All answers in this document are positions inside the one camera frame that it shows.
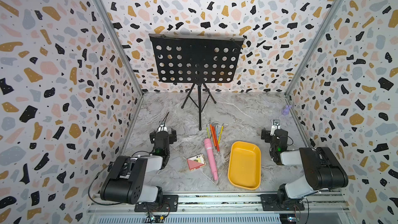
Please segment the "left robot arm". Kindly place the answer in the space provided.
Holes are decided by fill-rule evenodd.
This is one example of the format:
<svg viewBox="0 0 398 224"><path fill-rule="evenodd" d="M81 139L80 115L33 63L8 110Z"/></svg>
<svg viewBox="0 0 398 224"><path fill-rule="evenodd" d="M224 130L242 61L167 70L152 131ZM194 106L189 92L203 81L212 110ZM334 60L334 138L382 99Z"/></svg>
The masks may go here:
<svg viewBox="0 0 398 224"><path fill-rule="evenodd" d="M101 187L100 198L125 204L162 204L162 188L145 185L145 175L166 167L170 158L170 145L176 141L177 133L174 129L168 131L165 127L160 127L150 133L150 142L154 147L148 155L119 156Z"/></svg>

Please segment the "red hex key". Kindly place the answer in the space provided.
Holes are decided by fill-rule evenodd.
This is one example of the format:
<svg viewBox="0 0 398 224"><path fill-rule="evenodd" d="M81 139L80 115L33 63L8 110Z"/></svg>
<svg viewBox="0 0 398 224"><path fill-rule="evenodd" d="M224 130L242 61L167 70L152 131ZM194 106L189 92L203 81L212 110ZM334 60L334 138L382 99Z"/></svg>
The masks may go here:
<svg viewBox="0 0 398 224"><path fill-rule="evenodd" d="M220 148L219 148L219 144L218 144L218 139L215 138L215 140L216 140L216 145L217 145L217 152L218 152L218 154L220 154Z"/></svg>

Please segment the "orange hex key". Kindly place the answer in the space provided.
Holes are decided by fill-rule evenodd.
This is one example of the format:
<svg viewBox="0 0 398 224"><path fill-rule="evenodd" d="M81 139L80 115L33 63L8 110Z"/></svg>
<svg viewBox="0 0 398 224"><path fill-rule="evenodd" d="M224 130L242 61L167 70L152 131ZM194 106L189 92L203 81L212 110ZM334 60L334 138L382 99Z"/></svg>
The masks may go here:
<svg viewBox="0 0 398 224"><path fill-rule="evenodd" d="M216 145L216 140L215 140L215 136L214 136L214 130L213 130L213 126L211 123L211 118L209 118L209 127L210 127L210 132L211 132L211 138L214 144L214 148L217 149L217 145Z"/></svg>

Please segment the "yellow hex key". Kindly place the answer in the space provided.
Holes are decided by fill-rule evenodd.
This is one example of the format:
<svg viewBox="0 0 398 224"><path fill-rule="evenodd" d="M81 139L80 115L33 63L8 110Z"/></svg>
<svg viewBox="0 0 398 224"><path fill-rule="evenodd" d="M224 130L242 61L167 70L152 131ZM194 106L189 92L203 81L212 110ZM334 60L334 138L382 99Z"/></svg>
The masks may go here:
<svg viewBox="0 0 398 224"><path fill-rule="evenodd" d="M228 126L227 123L223 123L222 125L219 126L218 144L220 144L220 142L221 142L221 136L222 136L223 130L224 130L224 128L227 127L227 126Z"/></svg>

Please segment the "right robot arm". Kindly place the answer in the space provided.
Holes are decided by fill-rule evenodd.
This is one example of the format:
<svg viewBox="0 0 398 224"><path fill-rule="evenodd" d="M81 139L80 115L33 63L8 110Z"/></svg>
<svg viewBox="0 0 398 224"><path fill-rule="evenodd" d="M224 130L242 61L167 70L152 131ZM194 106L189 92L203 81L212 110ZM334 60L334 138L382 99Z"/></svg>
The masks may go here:
<svg viewBox="0 0 398 224"><path fill-rule="evenodd" d="M304 175L280 185L275 197L263 199L263 209L303 210L302 200L322 190L344 188L348 175L328 147L302 147L288 150L288 132L263 129L261 139L270 144L269 154L279 166L302 166Z"/></svg>

